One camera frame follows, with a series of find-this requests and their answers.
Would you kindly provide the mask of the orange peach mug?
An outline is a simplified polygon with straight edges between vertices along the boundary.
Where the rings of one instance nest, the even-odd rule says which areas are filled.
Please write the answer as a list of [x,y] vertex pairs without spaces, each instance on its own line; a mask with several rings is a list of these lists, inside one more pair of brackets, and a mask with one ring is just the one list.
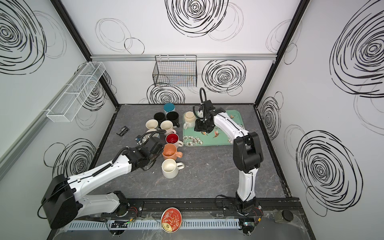
[[165,144],[162,156],[164,160],[166,159],[176,160],[177,158],[182,158],[183,153],[179,152],[177,147],[174,144]]

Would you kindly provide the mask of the white speckled mug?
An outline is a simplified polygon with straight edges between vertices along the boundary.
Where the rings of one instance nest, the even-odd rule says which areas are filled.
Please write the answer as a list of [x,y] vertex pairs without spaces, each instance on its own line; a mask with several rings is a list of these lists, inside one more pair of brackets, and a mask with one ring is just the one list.
[[185,164],[177,163],[173,159],[166,159],[163,161],[161,168],[162,168],[163,176],[165,178],[173,179],[178,175],[179,170],[182,170],[185,168]]

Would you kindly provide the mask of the silver grey mug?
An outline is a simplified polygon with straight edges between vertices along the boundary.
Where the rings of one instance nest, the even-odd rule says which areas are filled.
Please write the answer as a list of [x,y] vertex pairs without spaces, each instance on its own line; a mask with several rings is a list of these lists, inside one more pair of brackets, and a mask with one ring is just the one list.
[[146,128],[147,129],[155,129],[155,130],[158,130],[159,129],[159,123],[157,120],[155,119],[150,119],[146,122],[145,124]]

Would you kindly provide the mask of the cream white mug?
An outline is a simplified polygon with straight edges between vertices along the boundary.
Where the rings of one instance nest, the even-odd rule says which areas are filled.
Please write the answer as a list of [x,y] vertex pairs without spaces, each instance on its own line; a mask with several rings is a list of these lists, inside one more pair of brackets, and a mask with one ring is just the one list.
[[167,144],[173,144],[176,148],[183,147],[184,142],[180,140],[180,137],[176,133],[170,133],[166,136]]

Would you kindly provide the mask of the black and white mug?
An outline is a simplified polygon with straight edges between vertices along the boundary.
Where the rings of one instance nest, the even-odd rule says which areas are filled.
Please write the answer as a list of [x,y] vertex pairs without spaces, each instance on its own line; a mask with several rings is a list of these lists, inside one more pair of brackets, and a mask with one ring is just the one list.
[[168,112],[166,115],[167,120],[171,121],[173,123],[173,126],[176,128],[180,127],[179,117],[179,114],[175,111]]

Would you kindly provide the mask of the pink mug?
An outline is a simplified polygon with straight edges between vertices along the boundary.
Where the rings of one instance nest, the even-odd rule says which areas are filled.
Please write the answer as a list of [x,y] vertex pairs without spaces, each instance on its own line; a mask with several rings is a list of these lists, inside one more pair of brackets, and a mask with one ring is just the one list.
[[160,125],[160,128],[162,130],[165,130],[165,135],[171,134],[171,133],[176,133],[176,130],[174,129],[173,122],[166,120],[163,121]]

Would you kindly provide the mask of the black mug white interior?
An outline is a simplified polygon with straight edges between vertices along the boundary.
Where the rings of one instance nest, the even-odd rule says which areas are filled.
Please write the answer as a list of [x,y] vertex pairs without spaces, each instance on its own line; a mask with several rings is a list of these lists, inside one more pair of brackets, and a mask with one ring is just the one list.
[[162,112],[155,113],[154,120],[158,122],[159,125],[161,125],[162,122],[166,121],[166,114]]

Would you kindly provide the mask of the light blue mug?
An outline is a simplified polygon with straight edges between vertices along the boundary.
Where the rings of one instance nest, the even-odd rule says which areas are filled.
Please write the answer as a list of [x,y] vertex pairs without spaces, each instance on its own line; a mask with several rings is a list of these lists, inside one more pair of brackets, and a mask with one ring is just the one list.
[[158,133],[158,130],[157,129],[147,130],[147,132],[145,134],[145,138],[150,138],[150,137],[159,138],[160,134]]

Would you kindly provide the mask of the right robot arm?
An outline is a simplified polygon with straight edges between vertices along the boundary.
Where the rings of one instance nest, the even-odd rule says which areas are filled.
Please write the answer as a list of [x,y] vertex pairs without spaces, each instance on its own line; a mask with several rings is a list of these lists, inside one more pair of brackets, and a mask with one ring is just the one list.
[[210,100],[201,101],[194,130],[210,133],[221,129],[233,142],[233,160],[239,170],[239,187],[236,192],[236,209],[241,214],[252,211],[259,204],[256,199],[256,176],[264,160],[259,135],[235,123],[222,108],[215,108]]

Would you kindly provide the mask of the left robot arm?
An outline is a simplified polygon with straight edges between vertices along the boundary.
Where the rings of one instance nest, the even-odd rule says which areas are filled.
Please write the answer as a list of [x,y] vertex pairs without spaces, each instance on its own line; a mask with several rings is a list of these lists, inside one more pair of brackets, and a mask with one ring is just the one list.
[[162,154],[165,144],[164,140],[149,137],[139,146],[120,149],[111,161],[89,171],[70,177],[63,174],[54,177],[41,201],[50,228],[60,229],[82,216],[114,212],[122,202],[116,193],[92,196],[89,193],[119,176],[153,163]]

